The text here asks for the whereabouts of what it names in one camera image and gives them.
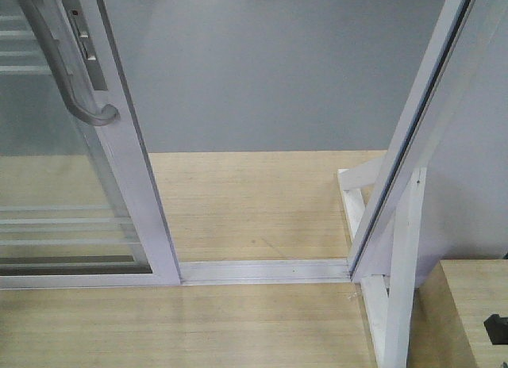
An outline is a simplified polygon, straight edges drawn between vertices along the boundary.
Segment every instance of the white wooden stand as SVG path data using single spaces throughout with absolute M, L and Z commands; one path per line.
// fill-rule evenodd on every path
M 339 170 L 341 195 L 352 239 L 365 210 L 361 187 L 374 183 L 382 161 L 374 159 L 353 169 Z M 426 168 L 414 170 L 395 210 L 390 294 L 383 276 L 360 280 L 379 368 L 406 366 L 425 176 Z

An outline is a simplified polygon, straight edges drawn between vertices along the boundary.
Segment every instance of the metal door handle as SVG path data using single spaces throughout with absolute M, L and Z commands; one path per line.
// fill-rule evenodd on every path
M 77 102 L 64 59 L 60 54 L 60 50 L 56 45 L 46 20 L 33 0 L 17 0 L 17 2 L 39 42 L 67 110 L 74 117 L 93 126 L 104 126 L 113 122 L 118 116 L 118 110 L 113 105 L 107 104 L 101 109 L 100 113 L 92 113 Z

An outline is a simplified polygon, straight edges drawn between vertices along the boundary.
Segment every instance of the wooden floor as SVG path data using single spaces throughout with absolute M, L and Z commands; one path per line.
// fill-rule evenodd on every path
M 385 151 L 151 154 L 181 261 L 348 254 L 337 169 Z
M 374 367 L 353 284 L 1 292 L 0 366 Z
M 151 155 L 182 260 L 345 257 L 337 168 L 381 151 Z M 415 303 L 410 367 L 437 366 Z M 0 367 L 375 368 L 353 284 L 0 291 Z

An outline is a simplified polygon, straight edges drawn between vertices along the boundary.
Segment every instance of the door frame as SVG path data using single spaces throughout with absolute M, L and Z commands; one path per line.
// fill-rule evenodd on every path
M 175 247 L 121 67 L 106 5 L 103 0 L 80 0 L 80 3 L 109 88 L 106 92 L 92 91 L 95 100 L 92 104 L 98 107 L 111 104 L 119 112 L 117 120 L 107 126 L 96 127 L 95 131 L 117 180 L 152 273 L 3 276 L 0 278 L 0 289 L 180 285 Z M 74 73 L 86 74 L 82 67 L 76 69 L 79 71 L 73 71 Z

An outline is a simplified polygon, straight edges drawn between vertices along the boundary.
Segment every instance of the glass panel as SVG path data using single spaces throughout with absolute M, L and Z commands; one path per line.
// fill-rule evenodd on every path
M 15 0 L 0 0 L 0 274 L 150 272 L 93 127 L 65 108 Z

